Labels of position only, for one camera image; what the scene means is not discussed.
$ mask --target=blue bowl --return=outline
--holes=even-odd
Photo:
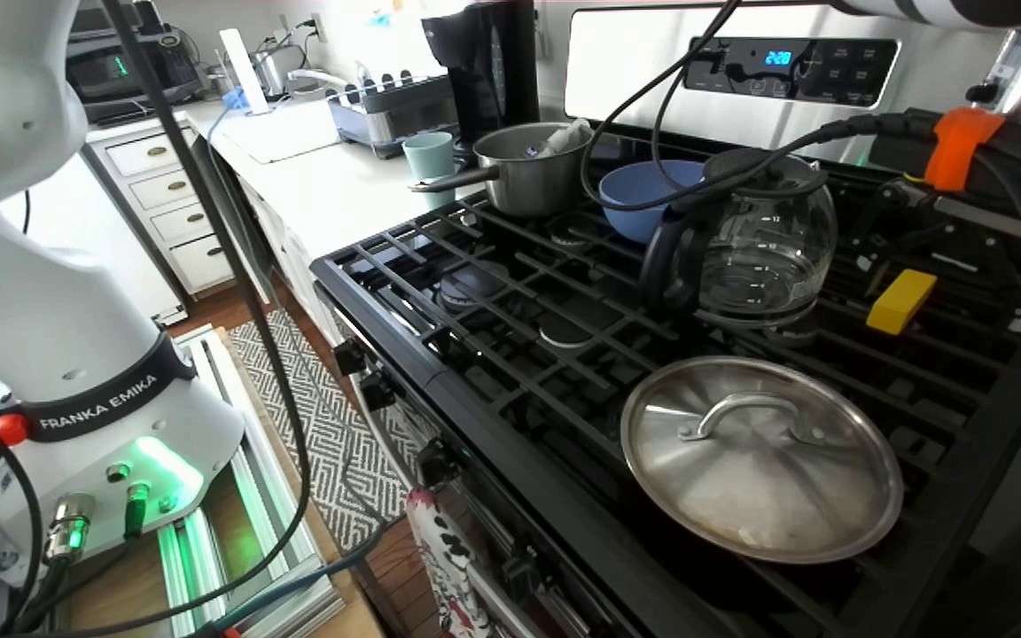
[[[702,182],[702,162],[690,160],[661,160],[661,165],[685,189]],[[650,197],[664,197],[671,190],[676,190],[653,160],[645,162],[623,162],[618,171],[610,171],[600,182],[600,197],[606,202],[606,219],[610,228],[635,241],[635,245],[650,245],[661,217],[665,205],[650,205],[650,210],[610,210],[610,202],[630,205],[630,202],[650,202]]]

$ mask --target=yellow object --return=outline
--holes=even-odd
[[[931,274],[899,269],[899,275],[871,302],[864,325],[899,336],[913,313],[930,302],[931,286]]]

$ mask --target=coffee maker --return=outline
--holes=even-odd
[[[434,55],[448,67],[462,141],[539,120],[532,0],[475,0],[421,19]]]

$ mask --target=orange object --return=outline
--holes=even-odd
[[[30,421],[18,411],[0,416],[0,444],[18,446],[30,440]]]
[[[948,110],[936,123],[936,150],[930,157],[926,182],[936,190],[965,190],[980,144],[991,141],[1000,128],[1000,114],[970,107]]]

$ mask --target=pot handle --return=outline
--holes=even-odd
[[[455,190],[462,185],[480,185],[493,177],[500,177],[500,165],[480,165],[480,171],[451,172],[451,177],[416,182],[412,190]]]
[[[690,429],[681,429],[685,444],[697,444],[697,440],[713,440],[716,426],[740,406],[778,406],[792,416],[792,436],[805,440],[794,426],[799,426],[799,406],[792,400],[770,398],[770,394],[731,394],[724,400],[716,400]]]

